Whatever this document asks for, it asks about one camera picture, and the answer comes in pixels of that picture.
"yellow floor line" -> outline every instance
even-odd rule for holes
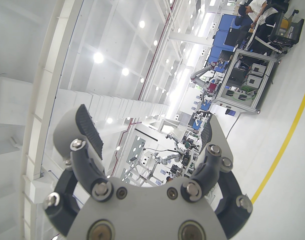
[[[284,140],[284,142],[283,142],[275,160],[273,161],[273,163],[272,163],[269,171],[267,172],[265,178],[263,179],[263,181],[261,182],[261,184],[260,184],[259,188],[257,189],[256,193],[254,194],[254,196],[251,199],[251,202],[253,204],[257,200],[257,198],[259,197],[260,193],[263,191],[263,189],[266,186],[267,182],[269,181],[271,175],[275,171],[275,168],[277,167],[277,164],[279,163],[281,157],[283,156],[283,154],[285,152],[285,149],[288,146],[289,141],[292,138],[292,135],[293,135],[293,133],[294,133],[294,131],[295,131],[297,125],[298,125],[299,119],[300,119],[300,117],[303,113],[304,108],[305,108],[305,94],[302,98],[301,104],[300,104],[299,109],[297,111],[297,114],[296,114],[296,116],[293,120],[293,123],[292,123],[292,125],[289,129],[289,132],[288,132],[288,134],[287,134],[287,136],[286,136],[286,138],[285,138],[285,140]]]

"white shirt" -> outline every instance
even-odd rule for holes
[[[252,0],[249,4],[251,7],[252,11],[251,13],[248,14],[248,16],[254,21],[256,17],[259,15],[261,11],[262,5],[267,2],[267,0]],[[263,14],[262,17],[259,20],[259,25],[262,25],[265,23],[266,18],[272,14],[278,13],[278,11],[275,8],[270,7],[267,9]]]

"white box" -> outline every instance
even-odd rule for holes
[[[251,66],[251,70],[247,75],[256,75],[257,77],[263,77],[265,74],[266,66],[254,63]]]
[[[255,89],[259,88],[261,80],[262,80],[262,78],[259,78],[259,77],[253,76],[253,75],[248,75],[244,79],[243,84],[241,86],[242,87],[247,86],[247,87],[255,90]]]

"white floor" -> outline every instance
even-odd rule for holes
[[[305,19],[305,0],[292,0],[289,12],[293,9]],[[305,23],[300,42],[278,67],[261,113],[242,114],[228,137],[233,172],[250,199],[280,150],[304,93]],[[234,239],[305,239],[305,109],[248,223]]]

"person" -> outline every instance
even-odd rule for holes
[[[249,5],[241,5],[238,13],[240,15],[248,15],[253,23],[251,28],[254,28],[258,22],[256,35],[265,42],[268,42],[268,36],[271,34],[273,28],[267,25],[274,25],[277,20],[278,10],[283,8],[277,4],[267,4],[267,0],[252,0]]]

